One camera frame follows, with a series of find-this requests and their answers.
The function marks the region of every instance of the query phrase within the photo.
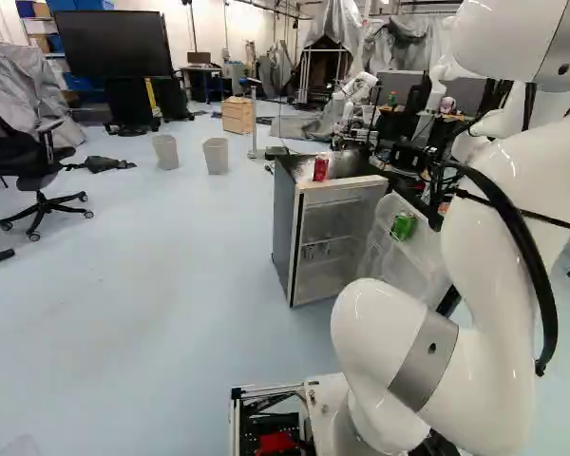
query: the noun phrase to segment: tv screen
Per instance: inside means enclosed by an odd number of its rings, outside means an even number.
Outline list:
[[[171,57],[155,11],[57,11],[67,64],[77,76],[169,76]]]

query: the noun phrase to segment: gray tarp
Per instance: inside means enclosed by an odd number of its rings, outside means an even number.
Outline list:
[[[67,115],[66,100],[38,47],[0,43],[0,117],[32,135],[40,123],[65,117],[53,132],[57,147],[76,146],[86,138]]]
[[[292,59],[285,40],[278,40],[266,54],[259,56],[258,77],[267,98],[276,97],[292,77]]]
[[[359,48],[360,32],[361,14],[354,0],[327,0],[314,17],[302,48],[327,36],[354,55]]]
[[[430,69],[443,55],[445,33],[442,17],[406,15],[371,21],[364,38],[363,68],[374,75],[388,69]]]
[[[332,125],[342,117],[343,108],[343,102],[330,100],[322,112],[277,116],[270,126],[270,136],[328,143],[332,140]]]

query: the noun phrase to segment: wooden box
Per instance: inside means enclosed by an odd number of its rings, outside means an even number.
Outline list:
[[[50,9],[46,3],[34,2],[34,14],[36,17],[50,17]]]
[[[46,35],[32,33],[29,35],[29,41],[32,46],[40,48],[43,53],[50,53],[50,46],[48,45],[48,39]]]
[[[251,100],[240,97],[230,97],[221,102],[221,125],[225,131],[243,134],[253,130]]]

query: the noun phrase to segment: white wall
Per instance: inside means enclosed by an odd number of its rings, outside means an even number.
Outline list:
[[[274,15],[235,0],[229,0],[226,7],[228,28],[228,48],[232,60],[245,61],[245,40],[256,42],[256,53],[265,52],[274,43]],[[181,4],[181,0],[115,0],[117,10],[153,10],[164,13],[167,35],[171,48],[174,67],[186,65],[186,54],[194,50],[192,28],[190,27],[190,7]],[[220,64],[221,50],[226,46],[224,33],[224,12],[222,0],[202,0],[194,3],[194,19],[197,31],[198,51],[211,52],[212,61]],[[301,47],[305,32],[311,21],[300,21],[298,43]],[[288,47],[292,60],[295,47],[294,19],[290,18]],[[280,15],[276,21],[276,39],[285,39],[285,17]]]
[[[0,0],[0,41],[28,44],[14,0]]]

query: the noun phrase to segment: office chair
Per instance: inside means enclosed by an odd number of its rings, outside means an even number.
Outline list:
[[[4,231],[12,229],[16,220],[35,214],[31,226],[26,231],[29,240],[37,241],[40,233],[36,231],[46,214],[52,211],[79,213],[86,219],[92,219],[93,213],[86,209],[63,205],[64,202],[87,201],[86,192],[79,192],[66,197],[48,199],[40,191],[57,177],[64,166],[61,160],[71,157],[76,152],[74,147],[53,147],[52,130],[64,122],[64,119],[43,123],[36,128],[39,141],[28,134],[12,128],[0,117],[0,176],[16,176],[17,188],[22,192],[35,192],[36,204],[12,217],[2,218],[0,227]]]

